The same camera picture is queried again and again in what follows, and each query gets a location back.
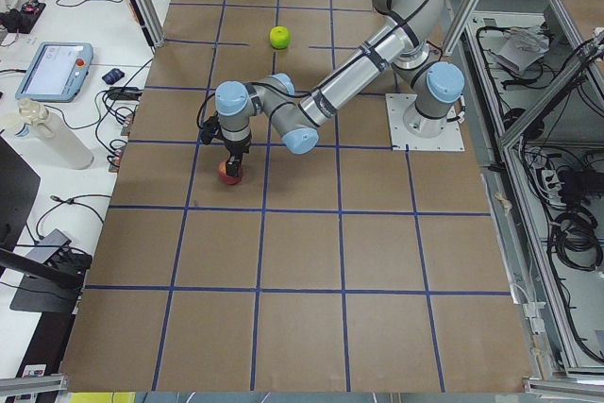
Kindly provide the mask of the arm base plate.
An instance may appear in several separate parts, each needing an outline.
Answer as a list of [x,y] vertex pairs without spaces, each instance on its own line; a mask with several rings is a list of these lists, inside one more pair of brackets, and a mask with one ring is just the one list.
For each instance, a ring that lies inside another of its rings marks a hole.
[[455,110],[449,106],[447,116],[432,120],[422,116],[416,108],[416,95],[387,93],[386,110],[394,151],[455,152],[465,151],[461,126]]

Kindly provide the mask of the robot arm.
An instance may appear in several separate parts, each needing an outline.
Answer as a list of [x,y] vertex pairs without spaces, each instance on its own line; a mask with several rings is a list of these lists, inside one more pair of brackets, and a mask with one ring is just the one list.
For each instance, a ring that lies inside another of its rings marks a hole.
[[219,165],[223,182],[236,184],[243,177],[243,156],[252,139],[251,117],[265,114],[289,151],[305,154],[317,144],[319,127],[387,69],[416,93],[403,115],[405,128],[422,139],[442,133],[464,88],[461,70],[429,53],[427,38],[444,0],[371,1],[384,17],[384,26],[308,93],[296,95],[285,74],[259,81],[226,81],[217,87],[216,112],[203,125],[203,140],[218,138],[229,153]]

